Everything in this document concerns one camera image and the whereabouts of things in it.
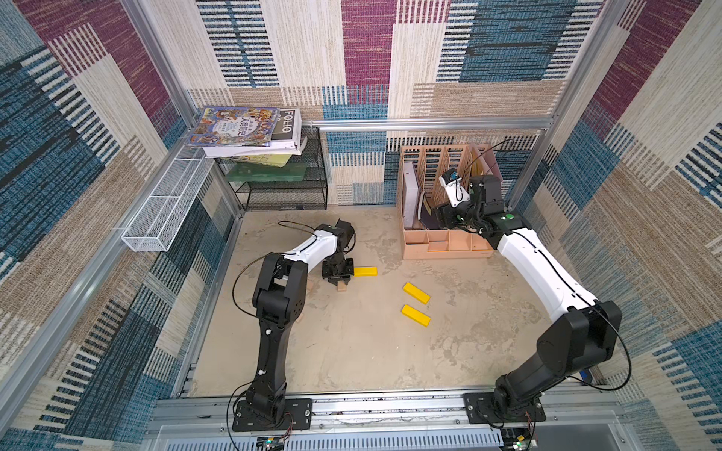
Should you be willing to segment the yellow block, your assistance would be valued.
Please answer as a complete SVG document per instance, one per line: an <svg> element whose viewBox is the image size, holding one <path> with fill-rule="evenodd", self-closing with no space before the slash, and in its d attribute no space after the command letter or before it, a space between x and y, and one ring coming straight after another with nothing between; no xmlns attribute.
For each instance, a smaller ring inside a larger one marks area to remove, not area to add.
<svg viewBox="0 0 722 451"><path fill-rule="evenodd" d="M408 306L408 304L405 304L403 306L402 315L404 315L404 317L408 319L411 319L412 321L415 321L423 327L428 327L431 323L431 318L429 316L420 312L419 310L416 310L412 306Z"/></svg>
<svg viewBox="0 0 722 451"><path fill-rule="evenodd" d="M430 302L431 300L431 297L430 295L428 295L428 293L413 285L412 283L406 283L403 286L402 290L417 301L419 301L421 304L428 304L428 302Z"/></svg>
<svg viewBox="0 0 722 451"><path fill-rule="evenodd" d="M378 268L377 267L355 267L355 272L353 273L355 277L372 277L372 276L378 276Z"/></svg>

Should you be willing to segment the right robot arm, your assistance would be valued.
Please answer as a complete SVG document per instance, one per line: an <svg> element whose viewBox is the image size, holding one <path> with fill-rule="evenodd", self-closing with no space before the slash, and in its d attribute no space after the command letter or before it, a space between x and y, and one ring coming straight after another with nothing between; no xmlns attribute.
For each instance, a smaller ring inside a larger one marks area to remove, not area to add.
<svg viewBox="0 0 722 451"><path fill-rule="evenodd" d="M600 302L584 289L551 255L531 223L506 208L499 178L475 176L463 187L461 175L449 169L439 182L447 195L447 202L434 210L441 225L487 240L522 274L551 321L532 357L500 376L493 392L464 397L468 420L493 428L543 421L545 391L613 356L622 341L622 312L615 303Z"/></svg>

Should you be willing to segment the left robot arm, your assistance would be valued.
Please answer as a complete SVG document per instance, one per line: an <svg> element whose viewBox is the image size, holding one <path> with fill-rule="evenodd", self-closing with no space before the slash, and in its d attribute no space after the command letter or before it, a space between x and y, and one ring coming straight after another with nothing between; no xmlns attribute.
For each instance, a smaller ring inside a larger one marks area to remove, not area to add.
<svg viewBox="0 0 722 451"><path fill-rule="evenodd" d="M355 273L353 259L347 256L355 245L351 223L321 224L308 234L295 248L264 256L252 296L261 340L257 374L242 409L273 426L286 414L286 357L293 323L306 304L308 273L320 266L322 278L335 287L347 286Z"/></svg>

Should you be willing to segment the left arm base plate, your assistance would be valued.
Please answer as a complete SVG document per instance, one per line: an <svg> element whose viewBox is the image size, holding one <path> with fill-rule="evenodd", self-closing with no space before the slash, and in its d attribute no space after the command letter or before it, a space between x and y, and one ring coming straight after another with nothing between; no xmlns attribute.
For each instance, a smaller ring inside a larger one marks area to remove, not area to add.
<svg viewBox="0 0 722 451"><path fill-rule="evenodd" d="M233 432L309 430L313 413L311 398L282 398L279 403L268 404L241 400L233 413Z"/></svg>

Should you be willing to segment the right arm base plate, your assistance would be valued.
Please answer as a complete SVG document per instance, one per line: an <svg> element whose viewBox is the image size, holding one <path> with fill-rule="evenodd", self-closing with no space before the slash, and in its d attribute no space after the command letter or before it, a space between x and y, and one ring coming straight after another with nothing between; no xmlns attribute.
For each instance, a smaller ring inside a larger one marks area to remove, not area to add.
<svg viewBox="0 0 722 451"><path fill-rule="evenodd" d="M486 424L502 428L507 423L540 423L547 419L539 398L516 400L505 391L463 394L470 424Z"/></svg>

